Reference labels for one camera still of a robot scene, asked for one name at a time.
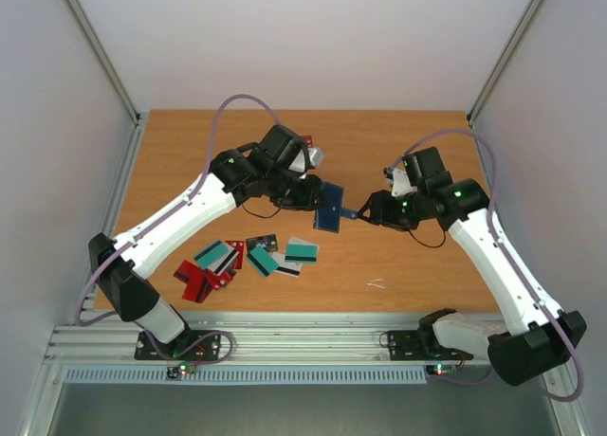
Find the navy blue card holder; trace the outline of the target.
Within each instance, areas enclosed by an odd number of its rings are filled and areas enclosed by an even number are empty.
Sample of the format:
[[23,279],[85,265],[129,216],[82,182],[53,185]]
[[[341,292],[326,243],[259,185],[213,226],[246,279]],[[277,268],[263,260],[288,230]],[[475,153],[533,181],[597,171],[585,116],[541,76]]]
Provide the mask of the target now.
[[331,233],[340,232],[342,219],[357,220],[358,213],[343,205],[344,188],[322,181],[322,203],[315,211],[313,228]]

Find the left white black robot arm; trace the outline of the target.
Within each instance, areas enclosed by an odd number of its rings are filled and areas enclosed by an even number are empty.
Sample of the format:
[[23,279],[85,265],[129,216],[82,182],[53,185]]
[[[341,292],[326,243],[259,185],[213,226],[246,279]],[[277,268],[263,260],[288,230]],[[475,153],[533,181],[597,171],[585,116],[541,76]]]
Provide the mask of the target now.
[[322,203],[315,175],[322,150],[283,125],[258,142],[219,153],[209,168],[173,201],[114,238],[100,233],[88,244],[91,283],[125,322],[135,322],[170,358],[191,347],[185,320],[149,283],[178,247],[250,198],[267,197],[279,209],[313,211]]

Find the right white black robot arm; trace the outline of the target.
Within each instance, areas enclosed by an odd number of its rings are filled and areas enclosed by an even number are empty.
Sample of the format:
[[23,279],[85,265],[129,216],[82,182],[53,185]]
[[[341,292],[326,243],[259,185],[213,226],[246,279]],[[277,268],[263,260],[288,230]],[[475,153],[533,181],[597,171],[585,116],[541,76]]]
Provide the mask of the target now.
[[434,147],[406,154],[402,169],[387,168],[389,189],[372,193],[360,220],[413,232],[434,220],[466,253],[498,304],[503,324],[450,309],[423,317],[418,344],[428,358],[446,350],[485,359],[510,386],[519,386],[572,359],[587,324],[566,312],[535,279],[503,233],[489,197],[471,179],[454,181]]

